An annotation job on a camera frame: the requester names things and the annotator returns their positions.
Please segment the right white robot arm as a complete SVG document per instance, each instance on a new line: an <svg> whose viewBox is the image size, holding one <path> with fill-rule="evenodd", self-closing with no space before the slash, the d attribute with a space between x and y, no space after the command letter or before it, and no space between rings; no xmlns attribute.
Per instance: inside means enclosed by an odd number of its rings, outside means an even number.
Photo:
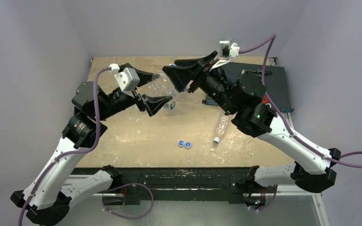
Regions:
<svg viewBox="0 0 362 226"><path fill-rule="evenodd" d="M271 185L295 184L299 188L321 193L335 184L332 169L341 152L314 144L292 130L283 114L263 103L266 87L257 72L244 69L240 63L218 66L217 52L196 59L178 59L163 67L177 91L189 93L201 89L239 131L273 145L293 159L290 164L259 167L246 178L246 186L256 192Z"/></svg>

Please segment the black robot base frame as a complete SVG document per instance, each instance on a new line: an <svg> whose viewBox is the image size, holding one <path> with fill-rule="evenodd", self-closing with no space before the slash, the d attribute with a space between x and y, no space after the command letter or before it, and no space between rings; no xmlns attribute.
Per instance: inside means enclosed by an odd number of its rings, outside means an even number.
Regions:
<svg viewBox="0 0 362 226"><path fill-rule="evenodd" d="M207 201L264 205L276 186L255 181L253 167L119 167L116 190L102 193L104 204L139 205L142 201Z"/></svg>

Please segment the green label water bottle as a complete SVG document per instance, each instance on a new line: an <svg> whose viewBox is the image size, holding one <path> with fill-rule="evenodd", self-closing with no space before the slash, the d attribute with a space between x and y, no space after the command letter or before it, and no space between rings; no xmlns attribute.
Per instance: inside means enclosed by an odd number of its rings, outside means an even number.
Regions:
<svg viewBox="0 0 362 226"><path fill-rule="evenodd" d="M172 99L164 105L165 115L173 116L176 111L176 91L173 89L168 96L171 96Z"/></svg>

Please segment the clear bottle white cap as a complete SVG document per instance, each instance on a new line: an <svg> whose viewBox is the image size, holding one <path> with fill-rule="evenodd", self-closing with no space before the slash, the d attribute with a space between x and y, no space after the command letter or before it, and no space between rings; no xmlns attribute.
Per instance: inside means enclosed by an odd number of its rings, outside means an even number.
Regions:
<svg viewBox="0 0 362 226"><path fill-rule="evenodd" d="M167 74L160 70L153 75L153 80L149 84L150 94L157 96L168 96L174 88Z"/></svg>

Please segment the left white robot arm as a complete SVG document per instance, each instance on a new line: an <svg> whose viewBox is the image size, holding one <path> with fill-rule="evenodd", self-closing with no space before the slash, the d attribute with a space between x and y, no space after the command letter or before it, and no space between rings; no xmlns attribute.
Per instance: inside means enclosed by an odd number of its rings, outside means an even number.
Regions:
<svg viewBox="0 0 362 226"><path fill-rule="evenodd" d="M111 165L95 174L65 185L80 160L92 152L107 130L102 121L137 106L149 116L170 102L172 96L150 97L137 88L159 77L135 69L129 64L111 64L97 72L93 81L78 87L72 102L75 113L62 131L58 145L36 179L24 190L15 191L11 201L21 209L18 224L28 218L40 226L54 226L62 221L78 203L100 192L126 195L138 182L123 182L123 175Z"/></svg>

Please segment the blue white bottle cap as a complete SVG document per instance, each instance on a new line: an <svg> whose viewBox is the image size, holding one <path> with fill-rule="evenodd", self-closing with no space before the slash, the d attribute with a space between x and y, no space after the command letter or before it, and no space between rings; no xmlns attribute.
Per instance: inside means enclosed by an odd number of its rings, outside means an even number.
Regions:
<svg viewBox="0 0 362 226"><path fill-rule="evenodd" d="M191 143L190 142L186 142L184 145L185 145L186 148L191 148Z"/></svg>

